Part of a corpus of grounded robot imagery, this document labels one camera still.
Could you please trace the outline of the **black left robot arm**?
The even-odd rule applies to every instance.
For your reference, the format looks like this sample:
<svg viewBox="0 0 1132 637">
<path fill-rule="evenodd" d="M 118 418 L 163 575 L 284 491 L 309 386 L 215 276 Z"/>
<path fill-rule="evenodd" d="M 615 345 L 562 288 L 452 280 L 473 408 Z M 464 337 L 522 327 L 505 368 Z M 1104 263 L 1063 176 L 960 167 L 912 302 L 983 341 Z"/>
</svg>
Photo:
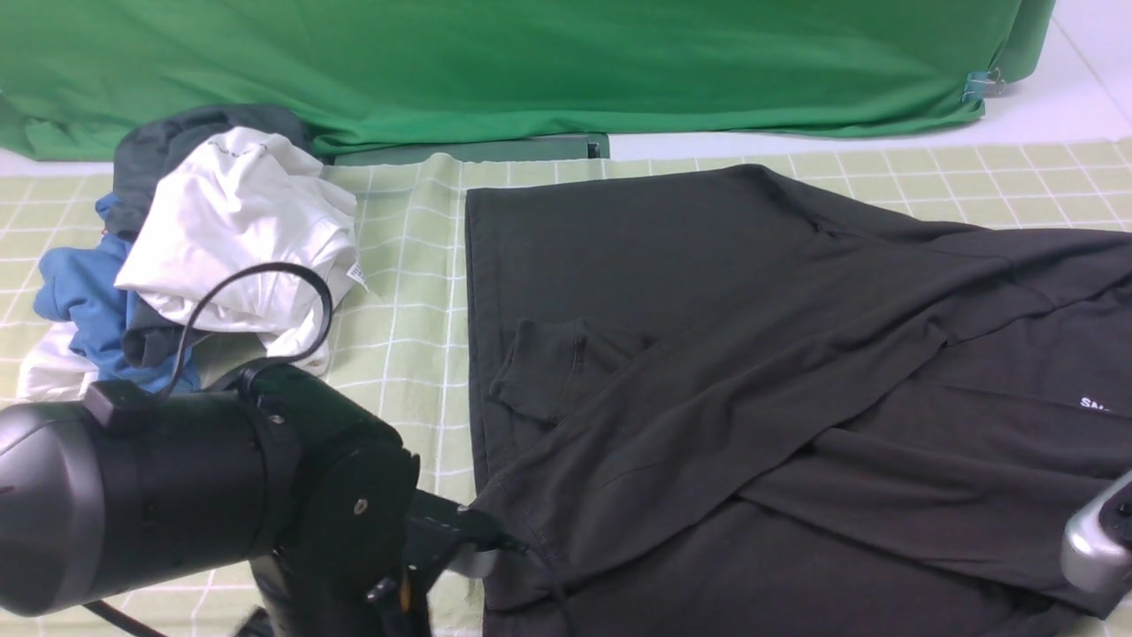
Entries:
<svg viewBox="0 0 1132 637">
<path fill-rule="evenodd" d="M 292 365 L 161 399 L 113 380 L 3 410 L 3 608 L 38 617 L 247 562 L 278 636 L 417 636 L 420 460 Z"/>
</svg>

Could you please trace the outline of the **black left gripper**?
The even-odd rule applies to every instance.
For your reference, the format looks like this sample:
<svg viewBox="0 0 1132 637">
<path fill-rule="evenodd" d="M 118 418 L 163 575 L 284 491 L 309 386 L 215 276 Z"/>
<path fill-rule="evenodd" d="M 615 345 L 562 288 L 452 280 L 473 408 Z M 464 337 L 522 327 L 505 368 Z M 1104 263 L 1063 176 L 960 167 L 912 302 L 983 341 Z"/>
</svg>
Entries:
<svg viewBox="0 0 1132 637">
<path fill-rule="evenodd" d="M 250 562 L 263 604 L 239 636 L 430 636 L 435 563 L 409 560 L 403 533 L 320 539 Z"/>
</svg>

